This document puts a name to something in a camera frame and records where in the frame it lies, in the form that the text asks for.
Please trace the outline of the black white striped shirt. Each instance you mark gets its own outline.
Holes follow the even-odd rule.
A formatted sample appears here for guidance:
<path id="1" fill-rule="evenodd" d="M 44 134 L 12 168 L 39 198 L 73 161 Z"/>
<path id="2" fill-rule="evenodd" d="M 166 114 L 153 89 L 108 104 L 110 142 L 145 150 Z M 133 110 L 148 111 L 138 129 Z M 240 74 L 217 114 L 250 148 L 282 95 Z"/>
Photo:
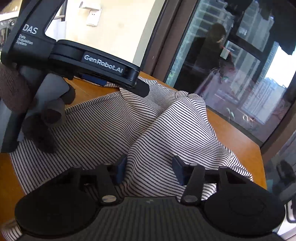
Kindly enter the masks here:
<path id="1" fill-rule="evenodd" d="M 175 196 L 174 156 L 209 170 L 226 166 L 247 179 L 252 175 L 217 138 L 205 102 L 196 94 L 169 89 L 149 80 L 149 95 L 125 89 L 64 110 L 61 119 L 46 124 L 41 113 L 25 118 L 24 139 L 11 154 L 16 175 L 26 193 L 71 165 L 85 169 L 114 163 L 127 156 L 121 195 Z"/>

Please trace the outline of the pink floral hanging cloth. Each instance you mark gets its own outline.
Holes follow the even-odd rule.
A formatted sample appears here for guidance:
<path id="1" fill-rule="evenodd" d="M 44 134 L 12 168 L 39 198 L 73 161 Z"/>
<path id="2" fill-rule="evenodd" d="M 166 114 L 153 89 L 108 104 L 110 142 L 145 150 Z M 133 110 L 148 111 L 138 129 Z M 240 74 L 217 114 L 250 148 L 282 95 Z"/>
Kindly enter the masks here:
<path id="1" fill-rule="evenodd" d="M 218 89 L 234 76 L 235 72 L 235 67 L 228 64 L 219 68 L 213 68 L 196 89 L 195 93 L 203 97 L 203 99 L 213 97 Z"/>

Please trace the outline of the black dustpan bin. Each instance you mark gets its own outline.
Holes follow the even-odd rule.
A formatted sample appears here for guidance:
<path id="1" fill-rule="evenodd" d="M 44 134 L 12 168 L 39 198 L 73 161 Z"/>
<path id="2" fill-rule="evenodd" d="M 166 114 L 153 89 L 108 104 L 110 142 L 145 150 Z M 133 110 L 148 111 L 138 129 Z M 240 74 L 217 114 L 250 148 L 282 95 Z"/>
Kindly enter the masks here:
<path id="1" fill-rule="evenodd" d="M 295 183 L 295 173 L 292 166 L 286 160 L 281 160 L 276 165 L 276 170 L 280 180 L 274 185 L 273 192 L 279 195 L 280 192 Z"/>

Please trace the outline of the white wall socket plate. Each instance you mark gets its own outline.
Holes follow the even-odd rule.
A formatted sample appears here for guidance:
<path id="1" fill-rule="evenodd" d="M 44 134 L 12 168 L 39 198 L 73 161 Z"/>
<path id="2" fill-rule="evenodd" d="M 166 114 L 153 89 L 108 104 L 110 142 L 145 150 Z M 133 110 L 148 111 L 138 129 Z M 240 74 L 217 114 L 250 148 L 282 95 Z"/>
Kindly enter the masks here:
<path id="1" fill-rule="evenodd" d="M 100 9 L 91 9 L 86 20 L 86 25 L 96 27 L 98 25 L 102 8 Z"/>

